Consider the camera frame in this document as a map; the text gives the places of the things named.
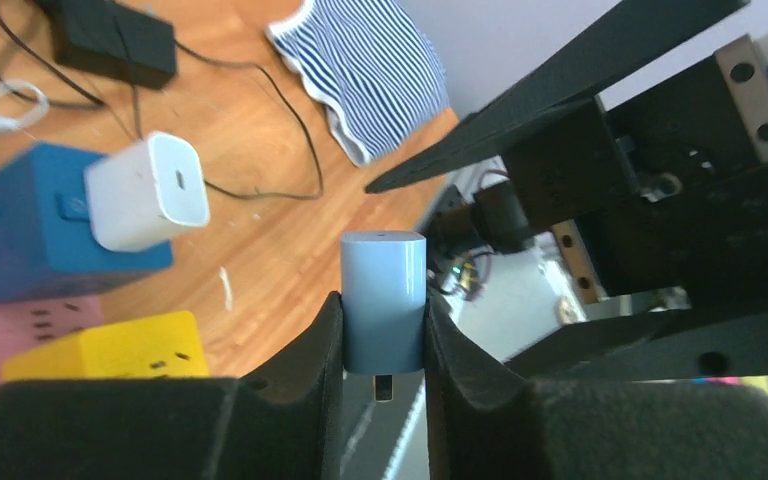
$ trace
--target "white wall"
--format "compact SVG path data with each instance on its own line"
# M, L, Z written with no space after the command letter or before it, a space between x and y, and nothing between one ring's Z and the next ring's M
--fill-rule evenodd
M478 110L539 66L617 0L400 0L431 38L448 72L459 116ZM710 55L731 40L768 33L768 0L668 53L603 95L611 108Z

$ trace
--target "striped cloth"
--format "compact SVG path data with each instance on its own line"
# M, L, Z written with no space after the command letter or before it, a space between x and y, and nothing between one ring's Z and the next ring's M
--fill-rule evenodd
M395 150L449 104L434 48L395 0L303 0L267 27L357 166Z

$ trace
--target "wooden table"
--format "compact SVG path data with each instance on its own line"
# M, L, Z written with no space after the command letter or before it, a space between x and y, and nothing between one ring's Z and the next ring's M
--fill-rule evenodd
M21 30L35 11L20 0L3 4L5 20L14 30ZM325 197L314 202L242 202L210 191L211 223L173 242L173 268L104 295L107 321L181 309L194 312L208 364L217 375L247 373L307 327L326 294L339 288L341 232L410 229L416 224L441 179L374 196L365 195L363 186L439 140L456 123L454 114L446 111L398 152L365 169L352 166L329 134L322 107L307 97L264 38L264 27L289 15L298 4L299 0L152 2L156 14L172 22L178 38L191 48L216 58L264 65L310 128L325 175ZM6 41L0 32L0 50ZM47 25L30 45L50 58ZM161 130L191 142L201 156L205 177L229 189L315 191L304 136L261 74L218 69L181 54L178 59L179 77L164 91L141 90L146 132ZM67 72L99 92L111 110L52 110L26 133L0 138L0 165L35 140L102 152L116 152L133 141L129 87ZM30 80L52 98L81 100L26 55L17 56L7 77ZM14 99L0 101L0 113L16 114L26 108ZM230 309L220 268L230 279Z

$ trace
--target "blue cube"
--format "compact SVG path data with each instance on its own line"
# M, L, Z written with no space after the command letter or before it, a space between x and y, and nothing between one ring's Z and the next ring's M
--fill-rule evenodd
M104 293L172 265L169 242L123 253L93 238L84 169L103 157L37 143L0 170L0 303Z

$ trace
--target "black power bank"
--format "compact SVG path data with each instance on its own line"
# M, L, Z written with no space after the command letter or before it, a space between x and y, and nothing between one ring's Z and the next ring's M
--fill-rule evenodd
M175 29L157 17L108 0L34 0L51 23L54 61L130 82L127 43L135 83L161 89L178 73Z

